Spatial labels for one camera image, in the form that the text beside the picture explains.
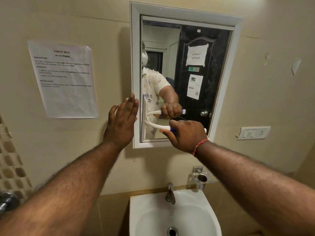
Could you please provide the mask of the white framed wall mirror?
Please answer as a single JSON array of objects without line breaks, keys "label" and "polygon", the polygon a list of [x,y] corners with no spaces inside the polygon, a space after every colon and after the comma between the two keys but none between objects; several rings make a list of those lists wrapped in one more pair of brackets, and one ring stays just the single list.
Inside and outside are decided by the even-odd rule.
[{"label": "white framed wall mirror", "polygon": [[149,111],[160,110],[144,90],[149,69],[168,80],[182,114],[174,120],[200,122],[213,140],[241,33],[242,17],[130,1],[132,92],[140,101],[133,149],[171,146],[159,129],[142,123],[142,96]]}]

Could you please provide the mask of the person's left hand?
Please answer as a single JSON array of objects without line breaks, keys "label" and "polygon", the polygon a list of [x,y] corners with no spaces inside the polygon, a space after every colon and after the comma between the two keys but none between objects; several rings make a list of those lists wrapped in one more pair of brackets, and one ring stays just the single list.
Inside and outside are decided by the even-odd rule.
[{"label": "person's left hand", "polygon": [[107,124],[104,132],[103,141],[111,142],[115,149],[119,152],[124,149],[134,137],[134,124],[137,120],[137,113],[139,110],[139,100],[135,98],[135,119],[124,119],[124,109],[130,97],[126,98],[120,103],[119,109],[116,111],[116,116],[120,119],[120,124]]}]

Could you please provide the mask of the white ceramic wash basin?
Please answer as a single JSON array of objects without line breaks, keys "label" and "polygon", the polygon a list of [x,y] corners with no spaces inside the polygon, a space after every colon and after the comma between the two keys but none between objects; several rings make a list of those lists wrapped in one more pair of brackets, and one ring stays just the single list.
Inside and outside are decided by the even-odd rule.
[{"label": "white ceramic wash basin", "polygon": [[179,236],[222,236],[218,219],[203,191],[174,191],[176,203],[165,200],[166,193],[130,198],[129,236],[167,236],[176,227]]}]

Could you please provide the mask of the printed white paper sheet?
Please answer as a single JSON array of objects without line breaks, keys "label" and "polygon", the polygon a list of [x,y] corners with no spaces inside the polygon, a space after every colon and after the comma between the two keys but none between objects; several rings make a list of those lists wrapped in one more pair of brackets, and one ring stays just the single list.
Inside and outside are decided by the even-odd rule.
[{"label": "printed white paper sheet", "polygon": [[47,117],[98,118],[92,49],[37,40],[27,44]]}]

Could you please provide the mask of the chrome wall valve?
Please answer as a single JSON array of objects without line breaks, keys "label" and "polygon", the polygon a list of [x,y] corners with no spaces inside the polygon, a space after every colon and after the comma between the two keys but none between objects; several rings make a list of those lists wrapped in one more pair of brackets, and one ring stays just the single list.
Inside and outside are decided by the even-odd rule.
[{"label": "chrome wall valve", "polygon": [[20,205],[20,199],[13,193],[0,191],[0,217]]}]

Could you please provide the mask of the white adhesive wall patch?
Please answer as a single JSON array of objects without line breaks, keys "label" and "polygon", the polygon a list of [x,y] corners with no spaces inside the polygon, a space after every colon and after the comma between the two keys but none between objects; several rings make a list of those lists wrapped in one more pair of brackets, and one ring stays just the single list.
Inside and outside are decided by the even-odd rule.
[{"label": "white adhesive wall patch", "polygon": [[296,75],[297,70],[300,66],[300,63],[301,63],[301,59],[296,59],[295,62],[292,64],[291,72],[292,72],[293,76]]}]

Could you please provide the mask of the chrome wall tumbler holder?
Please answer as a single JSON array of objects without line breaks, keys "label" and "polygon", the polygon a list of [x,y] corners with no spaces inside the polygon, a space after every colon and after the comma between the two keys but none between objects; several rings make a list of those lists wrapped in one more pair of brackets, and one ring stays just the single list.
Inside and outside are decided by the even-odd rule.
[{"label": "chrome wall tumbler holder", "polygon": [[211,172],[202,165],[193,166],[191,176],[198,190],[204,190],[206,185],[217,182]]}]

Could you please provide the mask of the white and blue squeegee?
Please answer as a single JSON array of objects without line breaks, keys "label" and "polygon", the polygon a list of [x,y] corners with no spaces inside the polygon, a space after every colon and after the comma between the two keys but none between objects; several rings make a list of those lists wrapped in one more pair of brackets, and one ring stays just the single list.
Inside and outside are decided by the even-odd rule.
[{"label": "white and blue squeegee", "polygon": [[152,123],[149,119],[150,116],[152,115],[161,115],[162,111],[161,110],[157,110],[157,111],[149,111],[148,107],[147,107],[147,101],[145,100],[145,95],[142,96],[142,123],[144,125],[144,130],[145,127],[153,127],[156,129],[165,129],[165,130],[169,130],[171,132],[173,132],[174,134],[177,134],[176,130],[174,128],[172,128],[171,126],[162,126],[162,125],[158,125],[156,123]]}]

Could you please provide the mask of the white wall switch plate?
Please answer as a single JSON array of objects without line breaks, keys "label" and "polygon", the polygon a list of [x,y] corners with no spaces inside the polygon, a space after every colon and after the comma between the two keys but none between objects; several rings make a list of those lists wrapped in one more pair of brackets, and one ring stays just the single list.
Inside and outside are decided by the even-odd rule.
[{"label": "white wall switch plate", "polygon": [[271,130],[270,126],[263,127],[241,127],[236,140],[259,140],[265,139]]}]

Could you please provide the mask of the chrome basin faucet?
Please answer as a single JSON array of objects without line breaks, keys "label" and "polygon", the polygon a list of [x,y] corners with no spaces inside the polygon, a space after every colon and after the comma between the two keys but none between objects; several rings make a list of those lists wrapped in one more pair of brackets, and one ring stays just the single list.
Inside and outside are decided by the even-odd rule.
[{"label": "chrome basin faucet", "polygon": [[165,196],[165,200],[170,202],[172,205],[175,205],[176,199],[174,195],[174,187],[172,182],[168,182],[167,194]]}]

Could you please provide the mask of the person's right hand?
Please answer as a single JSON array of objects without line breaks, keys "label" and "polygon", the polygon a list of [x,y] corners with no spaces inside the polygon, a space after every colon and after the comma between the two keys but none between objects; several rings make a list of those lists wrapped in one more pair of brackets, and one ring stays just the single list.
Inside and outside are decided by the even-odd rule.
[{"label": "person's right hand", "polygon": [[195,154],[196,148],[208,141],[207,134],[201,123],[191,120],[170,121],[170,126],[177,131],[166,134],[171,144],[186,153]]}]

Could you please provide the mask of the person's right forearm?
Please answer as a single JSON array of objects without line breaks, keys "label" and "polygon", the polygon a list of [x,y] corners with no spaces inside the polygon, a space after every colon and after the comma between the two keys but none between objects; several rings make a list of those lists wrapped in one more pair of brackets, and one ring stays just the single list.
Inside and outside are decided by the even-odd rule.
[{"label": "person's right forearm", "polygon": [[315,236],[314,189],[210,141],[194,155],[270,233]]}]

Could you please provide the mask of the person's left forearm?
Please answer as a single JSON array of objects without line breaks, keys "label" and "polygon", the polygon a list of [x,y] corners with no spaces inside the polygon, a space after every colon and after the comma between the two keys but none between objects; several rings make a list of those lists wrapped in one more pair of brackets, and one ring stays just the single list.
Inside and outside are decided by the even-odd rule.
[{"label": "person's left forearm", "polygon": [[0,221],[0,236],[79,236],[128,144],[106,139],[76,158]]}]

